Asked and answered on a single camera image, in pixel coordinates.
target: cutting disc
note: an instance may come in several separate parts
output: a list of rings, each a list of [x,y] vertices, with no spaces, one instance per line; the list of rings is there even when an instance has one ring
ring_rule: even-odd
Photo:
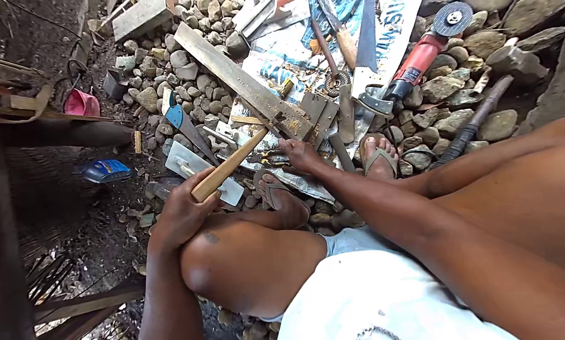
[[[454,37],[465,31],[471,23],[474,10],[466,3],[451,3],[436,14],[432,30],[443,37]]]

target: tattoo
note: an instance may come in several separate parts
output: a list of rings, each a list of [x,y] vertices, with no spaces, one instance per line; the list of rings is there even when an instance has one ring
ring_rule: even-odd
[[[203,234],[203,236],[205,237],[207,242],[211,244],[217,244],[220,241],[220,238],[212,232],[206,232]]]

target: hand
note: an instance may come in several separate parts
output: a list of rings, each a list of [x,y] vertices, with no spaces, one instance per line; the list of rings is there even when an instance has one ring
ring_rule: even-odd
[[[216,190],[203,203],[197,203],[190,192],[214,170],[210,167],[196,173],[173,189],[161,217],[150,236],[149,245],[159,251],[174,251],[186,243],[203,225],[204,219],[220,205],[221,192]]]
[[[294,139],[279,139],[278,144],[287,155],[289,162],[299,171],[313,174],[313,169],[327,165],[308,143]]]

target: white plastic trowel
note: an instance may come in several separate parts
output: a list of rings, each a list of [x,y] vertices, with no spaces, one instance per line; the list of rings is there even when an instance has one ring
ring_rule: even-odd
[[[211,164],[198,157],[179,142],[173,142],[165,166],[176,174],[188,179],[190,176],[207,169]],[[224,183],[217,189],[221,191],[220,199],[232,206],[238,204],[244,191],[244,188],[230,177],[226,178]]]

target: pliers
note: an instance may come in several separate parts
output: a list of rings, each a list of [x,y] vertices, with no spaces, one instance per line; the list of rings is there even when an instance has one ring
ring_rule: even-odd
[[[268,159],[271,156],[283,156],[284,152],[282,150],[271,150],[260,152],[257,154],[252,154],[251,156],[247,157],[247,162],[249,163],[260,163],[262,165],[269,165],[269,166],[291,166],[287,161],[273,161]]]

